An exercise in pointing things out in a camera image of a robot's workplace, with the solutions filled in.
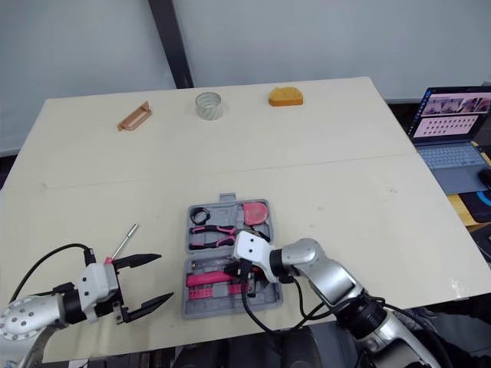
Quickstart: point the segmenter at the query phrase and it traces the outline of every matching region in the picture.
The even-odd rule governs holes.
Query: laptop keyboard
[[[486,163],[473,146],[425,148],[419,149],[419,153],[430,169],[445,169]]]

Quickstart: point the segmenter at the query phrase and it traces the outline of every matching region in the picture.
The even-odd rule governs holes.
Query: robotic arm
[[[284,276],[306,277],[329,309],[356,298],[334,315],[373,355],[377,367],[419,362],[440,368],[428,349],[390,311],[370,299],[363,285],[339,263],[328,258],[315,240],[303,238],[282,249],[274,249],[263,238],[240,232],[233,255],[260,267],[269,282],[281,282]]]
[[[44,347],[57,330],[83,320],[95,322],[115,313],[116,323],[131,322],[156,310],[173,293],[146,301],[141,308],[128,311],[124,306],[118,270],[138,267],[160,255],[131,255],[101,264],[89,263],[78,280],[78,289],[65,284],[52,295],[31,295],[13,301],[0,314],[0,366],[30,368],[41,366]]]

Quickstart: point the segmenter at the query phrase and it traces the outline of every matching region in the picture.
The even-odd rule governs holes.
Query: white wall
[[[147,0],[0,0],[0,154],[47,98],[174,87]]]
[[[175,0],[197,87],[371,77],[386,98],[481,84],[490,0]]]

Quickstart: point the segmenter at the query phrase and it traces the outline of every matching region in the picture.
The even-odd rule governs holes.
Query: laptop screen
[[[472,140],[491,113],[491,87],[428,88],[408,135],[414,143]]]

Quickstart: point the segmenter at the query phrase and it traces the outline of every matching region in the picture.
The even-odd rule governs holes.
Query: black mouse pad
[[[486,262],[491,263],[491,240],[489,240],[489,237],[491,236],[491,225],[484,226],[483,228],[471,232],[470,235],[476,242],[484,259],[486,259]]]
[[[491,191],[459,194],[476,222],[491,222]]]

